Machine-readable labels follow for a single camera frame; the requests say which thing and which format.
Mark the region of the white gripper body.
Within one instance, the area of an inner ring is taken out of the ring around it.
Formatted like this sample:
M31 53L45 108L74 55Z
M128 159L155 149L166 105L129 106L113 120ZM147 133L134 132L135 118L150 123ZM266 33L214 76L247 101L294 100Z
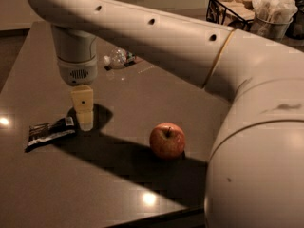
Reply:
M69 86L90 85L98 75L97 58L86 62L57 60L61 78Z

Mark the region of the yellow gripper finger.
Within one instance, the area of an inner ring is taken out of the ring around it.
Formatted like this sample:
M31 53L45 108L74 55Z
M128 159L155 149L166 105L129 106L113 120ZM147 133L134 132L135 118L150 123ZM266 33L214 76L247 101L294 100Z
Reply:
M82 131L90 131L93 128L93 112L77 113L76 118Z
M93 110L93 89L89 85L77 85L72 88L71 99L77 113Z

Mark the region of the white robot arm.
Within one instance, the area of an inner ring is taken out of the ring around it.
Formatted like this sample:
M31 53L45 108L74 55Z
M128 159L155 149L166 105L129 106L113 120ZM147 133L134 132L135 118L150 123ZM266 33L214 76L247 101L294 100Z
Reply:
M28 2L233 103L207 168L207 228L304 228L303 52L115 0Z

